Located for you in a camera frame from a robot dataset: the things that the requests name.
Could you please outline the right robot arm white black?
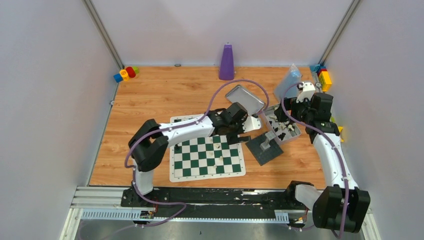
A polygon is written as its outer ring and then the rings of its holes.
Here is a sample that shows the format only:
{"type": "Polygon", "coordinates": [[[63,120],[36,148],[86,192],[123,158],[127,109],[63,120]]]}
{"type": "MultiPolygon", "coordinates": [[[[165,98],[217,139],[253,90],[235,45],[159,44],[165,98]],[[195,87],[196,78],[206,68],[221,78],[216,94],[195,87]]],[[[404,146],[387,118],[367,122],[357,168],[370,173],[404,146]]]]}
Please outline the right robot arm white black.
{"type": "Polygon", "coordinates": [[[322,166],[326,187],[317,190],[312,183],[291,181],[285,195],[292,209],[304,205],[312,211],[315,227],[358,233],[362,227],[371,197],[353,179],[341,148],[340,131],[331,121],[333,96],[318,92],[302,101],[284,98],[274,111],[279,122],[294,122],[305,127],[322,166]]]}

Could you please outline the grey lego baseplate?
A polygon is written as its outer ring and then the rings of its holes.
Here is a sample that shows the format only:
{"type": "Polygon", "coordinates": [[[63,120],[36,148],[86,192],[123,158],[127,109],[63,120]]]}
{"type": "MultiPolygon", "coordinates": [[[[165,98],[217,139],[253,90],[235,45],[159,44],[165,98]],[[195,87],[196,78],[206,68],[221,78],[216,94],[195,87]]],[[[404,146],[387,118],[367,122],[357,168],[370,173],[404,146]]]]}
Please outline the grey lego baseplate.
{"type": "Polygon", "coordinates": [[[276,143],[275,137],[276,135],[269,131],[246,143],[247,148],[260,166],[267,164],[284,153],[281,147],[276,143]]]}

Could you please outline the metal tin lid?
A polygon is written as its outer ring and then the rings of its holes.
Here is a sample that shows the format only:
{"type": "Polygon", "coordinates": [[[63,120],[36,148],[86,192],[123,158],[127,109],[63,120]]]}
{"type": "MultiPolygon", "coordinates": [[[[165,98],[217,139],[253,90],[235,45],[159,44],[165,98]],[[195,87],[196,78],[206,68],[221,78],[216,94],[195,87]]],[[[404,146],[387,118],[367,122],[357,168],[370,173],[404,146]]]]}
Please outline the metal tin lid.
{"type": "Polygon", "coordinates": [[[241,104],[249,115],[257,114],[265,106],[264,101],[240,84],[231,89],[225,98],[231,103],[241,104]]]}

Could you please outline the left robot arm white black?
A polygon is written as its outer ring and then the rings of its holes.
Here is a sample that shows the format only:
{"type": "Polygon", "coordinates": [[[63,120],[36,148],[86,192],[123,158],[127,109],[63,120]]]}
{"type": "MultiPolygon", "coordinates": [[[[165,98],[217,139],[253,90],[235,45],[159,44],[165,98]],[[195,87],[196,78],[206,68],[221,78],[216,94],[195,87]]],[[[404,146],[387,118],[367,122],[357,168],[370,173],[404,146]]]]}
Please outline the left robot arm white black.
{"type": "Polygon", "coordinates": [[[238,102],[228,108],[207,110],[203,115],[173,123],[147,120],[128,142],[125,167],[132,169],[134,200],[140,206],[153,201],[153,173],[168,148],[196,138],[236,136],[262,127],[261,121],[248,114],[238,102]]]}

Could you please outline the metal tin box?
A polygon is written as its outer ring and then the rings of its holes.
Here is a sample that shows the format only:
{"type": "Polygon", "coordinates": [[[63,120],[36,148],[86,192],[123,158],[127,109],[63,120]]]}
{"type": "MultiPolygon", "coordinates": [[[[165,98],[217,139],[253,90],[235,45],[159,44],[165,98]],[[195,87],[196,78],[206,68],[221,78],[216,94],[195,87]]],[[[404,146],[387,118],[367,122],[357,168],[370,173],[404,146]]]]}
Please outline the metal tin box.
{"type": "Polygon", "coordinates": [[[299,138],[301,130],[295,123],[290,121],[279,122],[274,111],[278,108],[278,104],[269,106],[263,111],[263,115],[260,118],[263,121],[263,125],[266,126],[268,132],[272,132],[276,135],[274,138],[278,145],[292,142],[299,138]]]}

